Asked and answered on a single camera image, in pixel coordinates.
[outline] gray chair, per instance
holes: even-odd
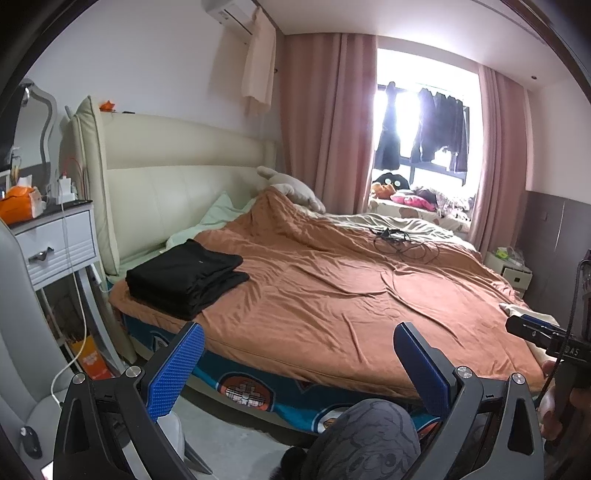
[[[51,397],[51,381],[66,360],[61,354],[29,279],[21,248],[10,229],[0,220],[0,425],[35,480],[53,461],[60,407]],[[54,391],[63,401],[72,372],[57,379]],[[199,456],[186,445],[180,420],[174,413],[158,424],[181,458],[185,455],[200,471],[211,473]],[[31,458],[22,447],[20,430],[29,426],[37,433],[43,456]],[[133,444],[124,447],[134,476],[149,479]]]

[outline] hanging clothes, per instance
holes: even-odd
[[[417,96],[420,113],[417,135],[410,156],[412,163],[433,160],[435,152],[441,148],[436,148],[437,111],[433,94],[424,88],[421,89]]]
[[[454,172],[468,171],[468,117],[462,102],[459,105],[462,108],[461,116],[458,116],[456,128],[459,130],[457,136],[459,137],[459,145],[457,153],[452,153],[452,160],[449,165],[449,170]]]
[[[386,87],[388,104],[379,136],[378,149],[375,152],[374,168],[377,170],[398,170],[400,168],[400,137],[397,130],[396,96],[398,89],[394,82]]]
[[[415,137],[411,162],[433,161],[435,152],[445,148],[452,153],[453,171],[467,170],[467,133],[463,104],[452,96],[428,89],[418,93],[419,126]]]

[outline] plush toy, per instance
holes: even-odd
[[[371,196],[380,200],[389,200],[396,193],[396,188],[391,183],[382,185],[380,182],[372,183]]]
[[[292,203],[308,207],[316,213],[326,213],[326,208],[322,202],[302,181],[263,166],[258,167],[256,172],[264,179],[269,180],[269,184],[289,198]]]

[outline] small nightstand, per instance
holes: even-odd
[[[105,360],[114,370],[123,373],[123,362],[100,316],[86,272],[86,267],[100,261],[92,202],[76,202],[63,212],[61,207],[53,206],[53,211],[13,225],[11,230],[25,257],[33,289],[40,291],[49,311],[51,308],[42,288],[72,273],[76,276],[82,287],[80,295],[86,299],[92,317],[88,320],[94,324],[92,328],[89,323],[89,329],[98,334],[98,338],[93,336]]]
[[[512,262],[503,260],[490,252],[486,253],[484,264],[491,270],[497,272],[506,279],[517,292],[519,298],[527,291],[530,286],[532,273],[526,266],[519,267]]]

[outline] orange blanket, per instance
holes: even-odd
[[[251,276],[195,318],[218,355],[299,380],[416,397],[392,348],[394,327],[408,321],[454,365],[489,378],[521,372],[541,388],[540,367],[525,342],[506,333],[498,306],[520,300],[462,247],[431,244],[416,260],[382,253],[376,246],[389,246],[374,245],[370,232],[309,218],[273,188],[249,213],[196,239],[243,256],[240,270]],[[171,332],[184,325],[131,299],[124,281],[110,301]]]

